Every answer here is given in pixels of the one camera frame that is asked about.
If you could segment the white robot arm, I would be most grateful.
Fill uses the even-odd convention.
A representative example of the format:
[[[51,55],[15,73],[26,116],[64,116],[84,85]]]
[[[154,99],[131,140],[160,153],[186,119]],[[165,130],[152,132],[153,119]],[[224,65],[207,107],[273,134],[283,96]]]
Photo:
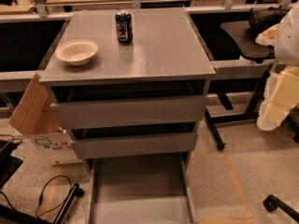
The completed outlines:
[[[286,64],[280,73],[271,69],[257,119],[260,130],[273,131],[299,105],[299,7],[293,7],[280,23],[258,34],[255,42],[273,45],[276,59]]]

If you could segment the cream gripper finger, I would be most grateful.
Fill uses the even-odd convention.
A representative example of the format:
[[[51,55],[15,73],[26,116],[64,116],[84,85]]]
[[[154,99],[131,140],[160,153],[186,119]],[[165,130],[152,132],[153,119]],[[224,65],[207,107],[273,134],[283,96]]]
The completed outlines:
[[[270,73],[263,92],[257,126],[262,131],[273,131],[299,104],[299,67],[286,68],[279,74]]]
[[[262,46],[274,46],[276,41],[278,25],[275,24],[265,31],[258,34],[255,38],[255,42]]]

